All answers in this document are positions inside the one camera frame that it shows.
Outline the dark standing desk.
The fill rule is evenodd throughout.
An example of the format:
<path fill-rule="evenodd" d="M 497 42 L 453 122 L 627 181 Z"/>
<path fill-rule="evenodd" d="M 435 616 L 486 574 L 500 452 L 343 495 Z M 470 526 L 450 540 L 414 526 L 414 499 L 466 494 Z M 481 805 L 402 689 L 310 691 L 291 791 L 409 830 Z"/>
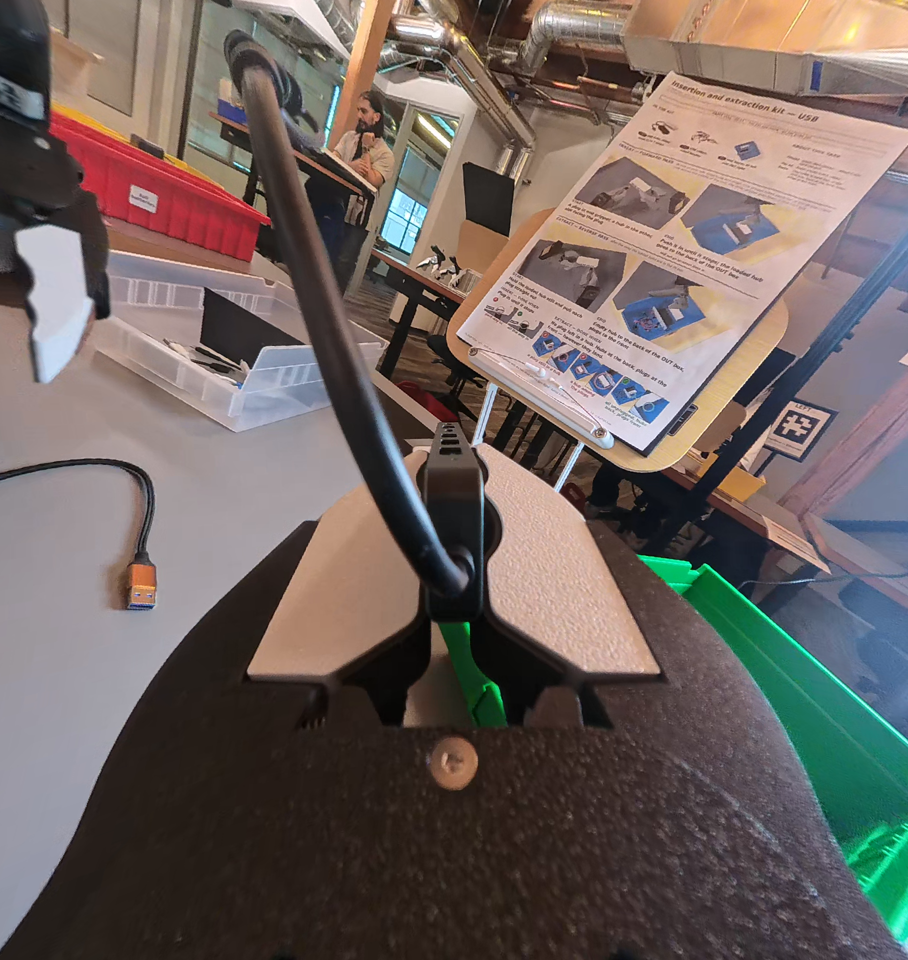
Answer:
<path fill-rule="evenodd" d="M 220 124 L 221 139 L 250 154 L 254 152 L 250 131 L 246 124 L 232 121 L 216 111 L 210 111 L 208 115 Z M 362 214 L 357 224 L 361 229 L 366 230 L 376 201 L 376 189 L 355 174 L 352 168 L 341 161 L 336 154 L 326 148 L 315 147 L 285 113 L 282 113 L 282 119 L 297 164 L 307 167 L 308 177 L 323 175 L 336 186 L 358 197 L 362 204 Z"/>

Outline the white clip bar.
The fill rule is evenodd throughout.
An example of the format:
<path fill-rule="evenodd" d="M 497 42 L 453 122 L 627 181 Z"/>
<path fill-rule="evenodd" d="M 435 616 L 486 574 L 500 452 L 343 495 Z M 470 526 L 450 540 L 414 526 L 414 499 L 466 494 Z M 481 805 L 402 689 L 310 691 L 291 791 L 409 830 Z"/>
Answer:
<path fill-rule="evenodd" d="M 600 450 L 615 446 L 612 432 L 547 367 L 477 346 L 468 357 L 468 366 L 568 433 Z"/>

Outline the printed instruction poster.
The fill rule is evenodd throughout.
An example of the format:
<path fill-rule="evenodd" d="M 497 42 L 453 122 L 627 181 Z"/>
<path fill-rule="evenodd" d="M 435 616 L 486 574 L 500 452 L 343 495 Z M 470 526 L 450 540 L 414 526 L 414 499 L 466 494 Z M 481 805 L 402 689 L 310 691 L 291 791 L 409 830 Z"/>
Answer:
<path fill-rule="evenodd" d="M 670 74 L 458 337 L 649 454 L 907 149 L 906 126 Z"/>

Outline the wooden easel board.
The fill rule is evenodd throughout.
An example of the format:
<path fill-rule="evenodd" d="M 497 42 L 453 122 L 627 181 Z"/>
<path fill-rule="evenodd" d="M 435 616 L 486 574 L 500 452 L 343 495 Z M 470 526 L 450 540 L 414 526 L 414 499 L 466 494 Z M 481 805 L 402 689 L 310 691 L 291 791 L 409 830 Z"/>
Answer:
<path fill-rule="evenodd" d="M 550 207 L 532 214 L 511 234 L 506 246 L 449 320 L 445 334 L 447 345 L 455 358 L 466 366 L 475 367 L 475 358 L 470 354 L 470 346 L 459 339 L 460 328 L 553 212 L 554 208 Z M 605 462 L 636 473 L 657 473 L 674 466 L 717 420 L 724 419 L 727 412 L 733 410 L 735 395 L 781 342 L 788 320 L 787 305 L 779 299 L 695 398 L 697 410 L 675 435 L 662 438 L 650 454 L 642 455 L 622 442 L 604 449 L 592 437 L 588 437 L 575 452 L 595 454 Z"/>

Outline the round silver ventilation duct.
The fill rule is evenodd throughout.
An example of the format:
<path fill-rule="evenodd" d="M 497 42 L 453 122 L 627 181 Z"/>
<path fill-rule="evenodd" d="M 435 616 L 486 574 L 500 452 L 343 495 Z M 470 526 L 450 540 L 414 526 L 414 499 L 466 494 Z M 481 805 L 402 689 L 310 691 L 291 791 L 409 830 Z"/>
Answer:
<path fill-rule="evenodd" d="M 545 2 L 522 40 L 495 39 L 481 48 L 462 29 L 457 2 L 413 2 L 421 13 L 409 12 L 409 5 L 395 5 L 379 70 L 439 66 L 496 128 L 509 152 L 532 153 L 536 147 L 533 128 L 496 75 L 526 84 L 555 47 L 584 54 L 618 51 L 632 3 Z"/>

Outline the wooden table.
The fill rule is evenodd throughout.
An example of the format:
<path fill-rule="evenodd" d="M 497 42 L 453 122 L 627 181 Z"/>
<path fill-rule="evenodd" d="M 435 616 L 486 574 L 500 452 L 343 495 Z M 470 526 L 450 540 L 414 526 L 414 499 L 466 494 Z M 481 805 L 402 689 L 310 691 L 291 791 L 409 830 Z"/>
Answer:
<path fill-rule="evenodd" d="M 388 287 L 405 298 L 400 318 L 378 368 L 383 378 L 391 380 L 418 310 L 424 308 L 436 318 L 449 322 L 466 296 L 382 250 L 374 249 L 372 256 L 388 267 Z"/>

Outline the green plastic bin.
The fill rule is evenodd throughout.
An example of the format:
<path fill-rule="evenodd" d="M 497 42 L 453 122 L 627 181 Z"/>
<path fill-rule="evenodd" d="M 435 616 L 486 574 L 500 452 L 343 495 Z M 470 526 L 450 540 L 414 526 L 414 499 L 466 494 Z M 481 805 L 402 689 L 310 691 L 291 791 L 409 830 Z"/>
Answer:
<path fill-rule="evenodd" d="M 848 868 L 908 942 L 908 740 L 707 565 L 640 556 L 736 654 L 791 741 Z"/>

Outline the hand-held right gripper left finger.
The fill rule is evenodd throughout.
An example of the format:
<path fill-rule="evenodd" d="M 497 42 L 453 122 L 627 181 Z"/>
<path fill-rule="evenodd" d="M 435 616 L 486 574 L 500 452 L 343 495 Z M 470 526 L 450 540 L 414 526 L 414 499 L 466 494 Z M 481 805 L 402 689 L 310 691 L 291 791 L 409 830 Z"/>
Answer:
<path fill-rule="evenodd" d="M 421 582 L 362 483 L 316 523 L 246 674 L 340 687 L 425 624 Z"/>

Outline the black white marker sign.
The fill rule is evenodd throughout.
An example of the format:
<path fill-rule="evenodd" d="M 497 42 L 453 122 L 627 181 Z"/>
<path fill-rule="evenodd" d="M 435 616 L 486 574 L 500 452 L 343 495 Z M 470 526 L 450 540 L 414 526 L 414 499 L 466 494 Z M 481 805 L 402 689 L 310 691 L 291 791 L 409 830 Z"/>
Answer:
<path fill-rule="evenodd" d="M 838 416 L 832 408 L 791 399 L 772 423 L 763 450 L 796 463 L 804 462 Z"/>

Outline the black office chair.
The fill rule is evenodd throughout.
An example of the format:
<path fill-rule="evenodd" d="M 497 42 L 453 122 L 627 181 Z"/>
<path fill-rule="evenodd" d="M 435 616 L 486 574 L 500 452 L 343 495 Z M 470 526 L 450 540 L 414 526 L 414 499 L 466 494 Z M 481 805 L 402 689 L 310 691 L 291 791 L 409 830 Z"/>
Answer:
<path fill-rule="evenodd" d="M 431 334 L 427 336 L 425 343 L 435 355 L 433 363 L 440 364 L 448 370 L 448 376 L 444 381 L 448 387 L 447 393 L 435 394 L 436 399 L 452 412 L 470 414 L 469 409 L 461 401 L 461 394 L 468 385 L 485 390 L 486 380 L 453 355 L 444 335 Z"/>

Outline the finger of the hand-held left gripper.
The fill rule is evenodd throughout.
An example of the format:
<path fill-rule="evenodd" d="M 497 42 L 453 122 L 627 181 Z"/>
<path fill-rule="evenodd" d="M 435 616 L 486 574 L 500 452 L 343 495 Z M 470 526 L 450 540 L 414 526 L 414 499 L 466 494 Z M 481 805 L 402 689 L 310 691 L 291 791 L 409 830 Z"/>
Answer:
<path fill-rule="evenodd" d="M 83 242 L 76 231 L 45 223 L 16 231 L 15 249 L 30 276 L 35 380 L 47 384 L 75 357 L 92 316 Z"/>

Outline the black stand pole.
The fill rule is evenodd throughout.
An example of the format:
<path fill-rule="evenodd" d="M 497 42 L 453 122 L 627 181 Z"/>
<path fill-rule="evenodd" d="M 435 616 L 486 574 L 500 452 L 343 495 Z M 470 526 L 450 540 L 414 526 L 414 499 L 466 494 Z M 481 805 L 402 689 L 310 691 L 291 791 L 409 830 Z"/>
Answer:
<path fill-rule="evenodd" d="M 832 354 L 843 347 L 863 318 L 908 266 L 908 230 L 894 244 L 874 270 L 863 279 L 847 302 L 811 343 L 807 352 L 776 380 L 771 392 L 750 420 L 724 446 L 715 462 L 678 502 L 658 529 L 646 540 L 642 552 L 662 556 L 676 534 L 688 522 L 699 520 L 709 497 L 738 465 L 754 443 L 764 437 L 779 418 L 784 406 L 793 400 L 810 378 Z"/>

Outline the rectangular metal duct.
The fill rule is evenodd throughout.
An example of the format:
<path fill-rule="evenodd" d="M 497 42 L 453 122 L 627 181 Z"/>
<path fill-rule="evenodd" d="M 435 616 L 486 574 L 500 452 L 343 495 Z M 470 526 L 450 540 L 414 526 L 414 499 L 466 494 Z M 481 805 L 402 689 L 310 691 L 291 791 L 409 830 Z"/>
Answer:
<path fill-rule="evenodd" d="M 908 2 L 636 2 L 630 66 L 793 97 L 908 97 Z"/>

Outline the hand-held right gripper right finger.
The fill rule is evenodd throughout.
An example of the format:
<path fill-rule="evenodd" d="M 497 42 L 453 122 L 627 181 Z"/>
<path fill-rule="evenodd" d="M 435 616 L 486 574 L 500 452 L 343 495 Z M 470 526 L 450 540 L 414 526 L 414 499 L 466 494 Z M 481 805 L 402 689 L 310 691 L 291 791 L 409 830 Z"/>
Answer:
<path fill-rule="evenodd" d="M 588 522 L 552 486 L 488 444 L 484 493 L 501 524 L 486 563 L 494 618 L 567 680 L 652 679 L 661 669 Z"/>

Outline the clear plastic organizer box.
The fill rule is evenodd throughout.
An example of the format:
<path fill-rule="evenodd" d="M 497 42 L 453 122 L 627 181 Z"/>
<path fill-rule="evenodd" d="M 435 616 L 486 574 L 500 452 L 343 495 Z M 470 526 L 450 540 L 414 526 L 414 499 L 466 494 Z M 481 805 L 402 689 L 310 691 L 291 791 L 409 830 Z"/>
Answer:
<path fill-rule="evenodd" d="M 233 431 L 291 419 L 329 406 L 328 391 L 295 292 L 228 270 L 113 250 L 108 259 L 112 313 L 100 328 L 100 353 Z M 199 345 L 204 289 L 302 341 L 264 349 L 254 368 Z"/>

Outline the red plastic bin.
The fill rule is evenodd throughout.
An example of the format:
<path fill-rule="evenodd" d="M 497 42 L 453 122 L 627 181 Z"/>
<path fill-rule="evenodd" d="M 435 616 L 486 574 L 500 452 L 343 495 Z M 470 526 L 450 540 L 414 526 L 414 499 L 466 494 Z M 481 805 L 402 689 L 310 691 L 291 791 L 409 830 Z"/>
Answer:
<path fill-rule="evenodd" d="M 148 153 L 71 121 L 50 120 L 83 171 L 104 216 L 244 262 L 252 260 L 267 215 Z"/>

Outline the black usb hub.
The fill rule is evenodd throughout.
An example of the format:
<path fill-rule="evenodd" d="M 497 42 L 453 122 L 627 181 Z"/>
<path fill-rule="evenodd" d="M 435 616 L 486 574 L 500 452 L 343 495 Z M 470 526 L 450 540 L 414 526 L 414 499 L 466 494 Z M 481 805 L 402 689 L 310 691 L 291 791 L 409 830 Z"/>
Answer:
<path fill-rule="evenodd" d="M 436 623 L 472 622 L 483 612 L 485 471 L 461 427 L 455 422 L 440 423 L 417 483 L 442 547 L 467 571 L 468 583 L 455 597 L 425 589 L 426 611 Z"/>

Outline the black divider panel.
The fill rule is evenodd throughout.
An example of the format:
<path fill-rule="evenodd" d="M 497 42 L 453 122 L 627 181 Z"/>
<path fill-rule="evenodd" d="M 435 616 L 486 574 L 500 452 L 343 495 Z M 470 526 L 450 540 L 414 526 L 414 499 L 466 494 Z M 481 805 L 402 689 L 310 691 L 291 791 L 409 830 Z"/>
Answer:
<path fill-rule="evenodd" d="M 304 345 L 303 341 L 209 288 L 203 289 L 198 344 L 237 366 L 244 363 L 251 369 L 264 350 Z"/>

